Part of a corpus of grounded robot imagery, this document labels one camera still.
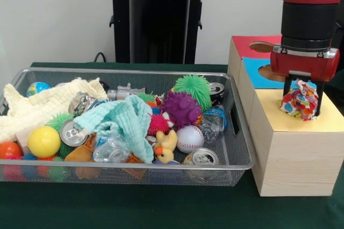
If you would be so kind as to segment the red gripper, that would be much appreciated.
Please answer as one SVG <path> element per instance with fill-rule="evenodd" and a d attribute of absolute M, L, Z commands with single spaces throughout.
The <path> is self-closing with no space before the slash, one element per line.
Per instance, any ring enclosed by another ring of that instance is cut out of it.
<path fill-rule="evenodd" d="M 315 116 L 320 115 L 324 82 L 329 82 L 335 75 L 340 58 L 336 48 L 320 52 L 300 52 L 283 48 L 280 44 L 273 45 L 270 64 L 273 73 L 285 76 L 283 96 L 291 90 L 293 75 L 307 76 L 315 81 L 318 94 L 318 105 Z"/>

